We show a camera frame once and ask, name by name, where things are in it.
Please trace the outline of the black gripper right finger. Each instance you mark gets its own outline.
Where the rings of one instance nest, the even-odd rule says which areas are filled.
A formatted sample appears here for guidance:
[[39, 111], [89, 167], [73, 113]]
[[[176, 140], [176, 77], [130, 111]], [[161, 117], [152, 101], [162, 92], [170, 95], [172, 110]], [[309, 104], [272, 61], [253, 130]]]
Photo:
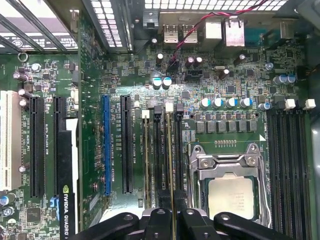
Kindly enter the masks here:
[[289, 240], [290, 237], [231, 212], [211, 220], [196, 208], [188, 208], [184, 190], [174, 191], [178, 240]]

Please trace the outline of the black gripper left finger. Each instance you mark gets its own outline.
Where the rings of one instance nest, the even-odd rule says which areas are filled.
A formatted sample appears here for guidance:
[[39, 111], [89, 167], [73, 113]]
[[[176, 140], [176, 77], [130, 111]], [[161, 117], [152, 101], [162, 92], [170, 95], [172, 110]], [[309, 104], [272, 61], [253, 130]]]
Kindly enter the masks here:
[[130, 212], [119, 213], [77, 233], [76, 240], [170, 240], [172, 237], [171, 196], [160, 190], [158, 208], [148, 208], [142, 217]]

